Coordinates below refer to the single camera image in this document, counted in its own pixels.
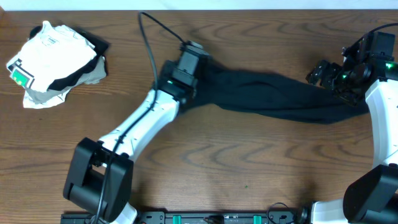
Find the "black leggings red grey waistband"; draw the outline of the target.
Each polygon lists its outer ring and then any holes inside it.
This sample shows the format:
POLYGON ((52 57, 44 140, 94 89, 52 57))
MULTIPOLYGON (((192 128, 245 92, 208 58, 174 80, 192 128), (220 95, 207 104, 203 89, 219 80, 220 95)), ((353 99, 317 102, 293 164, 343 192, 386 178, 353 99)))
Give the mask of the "black leggings red grey waistband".
POLYGON ((180 112, 210 104, 224 110, 313 124, 337 123, 369 112, 364 101, 350 106, 324 88, 274 72, 228 69, 217 61, 205 64, 196 96, 180 112))

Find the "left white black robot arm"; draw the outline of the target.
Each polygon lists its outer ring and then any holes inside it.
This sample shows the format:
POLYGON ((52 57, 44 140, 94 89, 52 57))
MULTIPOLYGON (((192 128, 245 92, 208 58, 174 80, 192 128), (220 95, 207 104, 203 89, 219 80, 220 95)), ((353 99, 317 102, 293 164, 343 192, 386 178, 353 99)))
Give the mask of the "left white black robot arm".
POLYGON ((178 115, 195 94, 198 60, 166 61, 158 82, 122 124, 98 141, 76 146, 63 196, 108 223, 134 223, 129 203, 134 163, 152 138, 178 115))

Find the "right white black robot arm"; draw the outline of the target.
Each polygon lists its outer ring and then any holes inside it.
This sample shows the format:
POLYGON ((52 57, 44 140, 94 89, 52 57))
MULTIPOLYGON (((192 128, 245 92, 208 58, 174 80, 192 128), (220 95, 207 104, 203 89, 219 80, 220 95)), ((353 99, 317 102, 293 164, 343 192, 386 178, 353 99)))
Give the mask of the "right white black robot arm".
POLYGON ((373 168, 353 182, 338 200, 314 202, 297 223, 397 223, 397 64, 368 57, 339 75, 331 88, 361 89, 371 114, 373 168))

